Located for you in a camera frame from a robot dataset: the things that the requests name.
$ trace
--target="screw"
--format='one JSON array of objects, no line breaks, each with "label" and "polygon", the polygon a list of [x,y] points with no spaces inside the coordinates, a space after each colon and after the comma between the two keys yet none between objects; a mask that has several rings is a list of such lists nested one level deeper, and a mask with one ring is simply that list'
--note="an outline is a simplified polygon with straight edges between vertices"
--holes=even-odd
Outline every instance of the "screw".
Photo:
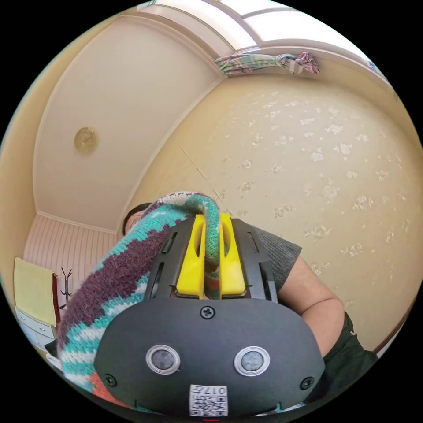
[{"label": "screw", "polygon": [[308,378],[305,378],[301,384],[300,384],[300,389],[305,391],[307,389],[309,389],[314,383],[314,378],[312,378],[311,376],[309,376]]},{"label": "screw", "polygon": [[210,307],[209,305],[206,305],[200,311],[200,316],[206,320],[212,319],[213,317],[215,317],[215,314],[215,309],[213,307]]},{"label": "screw", "polygon": [[104,375],[104,379],[105,379],[106,383],[112,388],[114,388],[118,384],[116,379],[108,373],[106,375]]}]

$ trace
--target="ceiling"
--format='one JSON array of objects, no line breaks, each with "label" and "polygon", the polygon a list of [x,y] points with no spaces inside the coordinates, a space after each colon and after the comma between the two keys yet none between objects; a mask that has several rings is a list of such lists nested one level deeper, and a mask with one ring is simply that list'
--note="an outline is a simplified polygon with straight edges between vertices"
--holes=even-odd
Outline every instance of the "ceiling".
[{"label": "ceiling", "polygon": [[[46,107],[34,155],[37,211],[117,230],[156,153],[221,79],[173,30],[142,18],[113,23],[71,63]],[[99,137],[87,156],[74,148],[85,126]]]}]

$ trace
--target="white cabinet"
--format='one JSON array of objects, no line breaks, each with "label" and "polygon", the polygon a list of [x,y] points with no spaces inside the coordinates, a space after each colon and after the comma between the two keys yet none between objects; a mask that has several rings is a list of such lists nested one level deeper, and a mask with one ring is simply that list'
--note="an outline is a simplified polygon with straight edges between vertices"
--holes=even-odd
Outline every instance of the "white cabinet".
[{"label": "white cabinet", "polygon": [[28,338],[29,342],[33,346],[46,351],[44,345],[54,341],[56,328],[34,319],[34,317],[27,315],[18,308],[15,308],[15,311],[22,332]]}]

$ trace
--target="beige wallpaper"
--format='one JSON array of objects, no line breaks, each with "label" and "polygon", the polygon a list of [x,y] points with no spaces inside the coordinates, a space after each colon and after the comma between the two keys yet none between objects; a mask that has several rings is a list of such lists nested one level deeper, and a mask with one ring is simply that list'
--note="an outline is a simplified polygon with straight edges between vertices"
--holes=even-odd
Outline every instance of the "beige wallpaper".
[{"label": "beige wallpaper", "polygon": [[222,82],[176,129],[130,207],[199,190],[298,243],[373,349],[421,283],[422,164],[367,100],[304,78],[243,76]]},{"label": "beige wallpaper", "polygon": [[102,30],[112,17],[82,34],[66,47],[38,76],[13,116],[0,151],[0,273],[11,304],[15,257],[22,257],[35,217],[33,155],[38,126],[48,99],[69,63]]}]

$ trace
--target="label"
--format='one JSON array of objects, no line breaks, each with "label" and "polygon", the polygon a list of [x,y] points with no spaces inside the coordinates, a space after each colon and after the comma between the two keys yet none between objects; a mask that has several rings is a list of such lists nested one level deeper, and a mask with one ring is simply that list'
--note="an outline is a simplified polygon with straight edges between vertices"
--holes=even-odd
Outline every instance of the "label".
[{"label": "label", "polygon": [[227,416],[227,387],[191,385],[189,387],[189,415],[197,417]]}]

